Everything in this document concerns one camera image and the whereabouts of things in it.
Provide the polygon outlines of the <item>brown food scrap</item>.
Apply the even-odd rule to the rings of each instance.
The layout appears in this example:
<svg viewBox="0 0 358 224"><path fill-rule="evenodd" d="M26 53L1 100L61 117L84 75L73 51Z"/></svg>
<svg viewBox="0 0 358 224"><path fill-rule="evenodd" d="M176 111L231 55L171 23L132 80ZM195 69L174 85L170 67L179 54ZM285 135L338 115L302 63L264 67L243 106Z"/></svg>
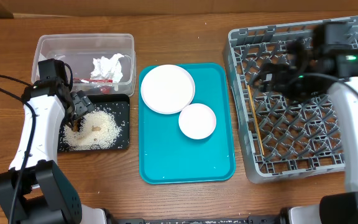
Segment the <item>brown food scrap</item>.
<svg viewBox="0 0 358 224"><path fill-rule="evenodd" d="M78 121L75 121L75 122L73 123L73 127L72 127L71 130L72 130L73 132L78 132L78 130L79 130Z"/></svg>

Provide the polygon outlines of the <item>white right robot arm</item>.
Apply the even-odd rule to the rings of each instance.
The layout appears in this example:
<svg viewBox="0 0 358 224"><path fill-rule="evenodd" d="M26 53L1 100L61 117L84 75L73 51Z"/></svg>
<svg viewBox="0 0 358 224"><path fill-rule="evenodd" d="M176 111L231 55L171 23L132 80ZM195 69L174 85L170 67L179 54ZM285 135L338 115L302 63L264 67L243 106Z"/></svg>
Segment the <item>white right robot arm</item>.
<svg viewBox="0 0 358 224"><path fill-rule="evenodd" d="M316 205L282 212L284 223L358 223L358 50L332 50L316 58L307 69L265 64L250 80L254 88L276 91L291 100L304 101L318 91L327 93L334 106L345 158L342 194L324 196Z"/></svg>

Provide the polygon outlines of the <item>large white plate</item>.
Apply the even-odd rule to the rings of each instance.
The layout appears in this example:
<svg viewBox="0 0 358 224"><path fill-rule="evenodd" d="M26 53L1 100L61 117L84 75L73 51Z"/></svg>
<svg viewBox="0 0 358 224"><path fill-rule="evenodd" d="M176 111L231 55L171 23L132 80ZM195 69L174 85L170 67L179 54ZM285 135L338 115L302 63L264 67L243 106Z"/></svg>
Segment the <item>large white plate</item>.
<svg viewBox="0 0 358 224"><path fill-rule="evenodd" d="M147 72L140 85L143 102L154 112L175 114L195 96L195 81L178 65L160 65Z"/></svg>

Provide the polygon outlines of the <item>white tissue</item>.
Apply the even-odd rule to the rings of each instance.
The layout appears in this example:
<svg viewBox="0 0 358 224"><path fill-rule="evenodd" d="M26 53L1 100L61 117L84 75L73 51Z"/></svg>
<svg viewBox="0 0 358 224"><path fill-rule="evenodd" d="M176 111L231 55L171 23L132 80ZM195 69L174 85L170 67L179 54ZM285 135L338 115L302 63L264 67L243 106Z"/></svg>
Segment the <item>white tissue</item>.
<svg viewBox="0 0 358 224"><path fill-rule="evenodd" d="M123 77L121 58L124 58L123 54L114 54L111 58L104 56L94 58L94 70L91 72L91 79L111 80L113 83L119 83Z"/></svg>

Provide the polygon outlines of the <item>red snack wrapper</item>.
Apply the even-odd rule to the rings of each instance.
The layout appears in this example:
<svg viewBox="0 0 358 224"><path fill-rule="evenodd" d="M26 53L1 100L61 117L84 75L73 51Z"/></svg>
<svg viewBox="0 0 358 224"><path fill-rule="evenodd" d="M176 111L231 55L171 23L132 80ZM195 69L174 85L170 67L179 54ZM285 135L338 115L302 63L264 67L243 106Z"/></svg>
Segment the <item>red snack wrapper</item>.
<svg viewBox="0 0 358 224"><path fill-rule="evenodd" d="M109 94L113 85L113 80L109 79L93 80L85 78L74 78L73 80L73 90L81 90L88 95Z"/></svg>

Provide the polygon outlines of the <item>pink bowl with rice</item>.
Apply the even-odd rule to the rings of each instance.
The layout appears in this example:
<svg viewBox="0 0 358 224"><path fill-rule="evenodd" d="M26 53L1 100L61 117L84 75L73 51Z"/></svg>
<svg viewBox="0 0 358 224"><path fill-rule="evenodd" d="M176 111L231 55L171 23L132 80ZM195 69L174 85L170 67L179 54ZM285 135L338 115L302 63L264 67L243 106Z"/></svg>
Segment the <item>pink bowl with rice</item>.
<svg viewBox="0 0 358 224"><path fill-rule="evenodd" d="M209 106L193 103L181 111L178 125L182 133L188 138L201 140L208 138L214 132L217 119Z"/></svg>

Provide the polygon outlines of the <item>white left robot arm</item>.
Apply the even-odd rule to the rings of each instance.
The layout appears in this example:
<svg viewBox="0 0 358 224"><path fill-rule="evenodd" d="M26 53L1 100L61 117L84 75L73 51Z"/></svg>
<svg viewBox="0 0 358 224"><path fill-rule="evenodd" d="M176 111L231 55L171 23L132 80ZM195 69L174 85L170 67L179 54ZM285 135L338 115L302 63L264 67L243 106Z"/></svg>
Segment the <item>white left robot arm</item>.
<svg viewBox="0 0 358 224"><path fill-rule="evenodd" d="M7 172L0 174L0 206L9 223L105 223L106 212L81 203L57 165L60 125L73 102L27 87L21 140Z"/></svg>

